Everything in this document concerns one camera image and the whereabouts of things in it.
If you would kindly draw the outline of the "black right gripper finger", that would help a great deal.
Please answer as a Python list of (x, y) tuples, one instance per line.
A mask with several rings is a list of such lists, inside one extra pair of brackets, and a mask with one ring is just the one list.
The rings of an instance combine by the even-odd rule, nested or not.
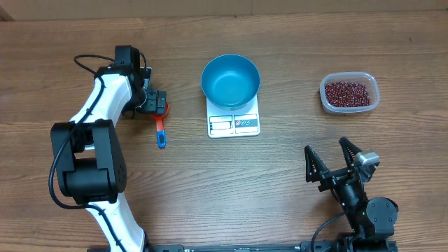
[(362, 150), (353, 143), (351, 143), (350, 140), (348, 140), (345, 136), (339, 139), (339, 144), (342, 147), (342, 152), (344, 155), (346, 165), (350, 167), (352, 162), (354, 161), (355, 156), (359, 152), (362, 152)]
[(324, 174), (330, 172), (322, 159), (312, 149), (310, 145), (304, 147), (306, 182), (320, 181)]

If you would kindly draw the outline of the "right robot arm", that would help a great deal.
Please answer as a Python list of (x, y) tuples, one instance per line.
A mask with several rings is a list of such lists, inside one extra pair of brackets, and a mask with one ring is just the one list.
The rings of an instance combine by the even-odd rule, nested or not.
[[(304, 147), (306, 182), (318, 182), (319, 191), (329, 190), (340, 204), (342, 213), (327, 220), (301, 246), (309, 251), (397, 251), (389, 238), (394, 235), (398, 205), (386, 197), (368, 198), (365, 184), (380, 164), (380, 156), (362, 150), (343, 136), (339, 140), (346, 167), (335, 171), (327, 168), (311, 146)], [(335, 241), (318, 241), (320, 231), (345, 216), (351, 231), (337, 235)]]

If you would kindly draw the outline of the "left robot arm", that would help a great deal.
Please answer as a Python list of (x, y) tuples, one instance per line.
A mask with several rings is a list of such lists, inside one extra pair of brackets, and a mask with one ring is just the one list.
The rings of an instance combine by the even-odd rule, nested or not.
[(167, 93), (150, 87), (152, 69), (137, 48), (116, 46), (110, 62), (93, 71), (94, 87), (81, 110), (51, 128), (48, 189), (59, 207), (94, 216), (108, 251), (152, 251), (125, 197), (127, 168), (116, 124), (128, 111), (147, 114), (155, 119), (158, 147), (165, 148)]

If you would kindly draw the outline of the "red measuring scoop blue handle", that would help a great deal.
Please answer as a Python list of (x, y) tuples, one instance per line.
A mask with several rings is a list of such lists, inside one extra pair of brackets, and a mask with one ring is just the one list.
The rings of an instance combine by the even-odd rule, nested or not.
[(151, 114), (151, 117), (155, 120), (156, 125), (156, 137), (157, 137), (157, 146), (160, 149), (166, 148), (167, 138), (165, 134), (165, 128), (163, 124), (163, 120), (167, 117), (169, 112), (169, 104), (166, 103), (165, 112), (162, 115)]

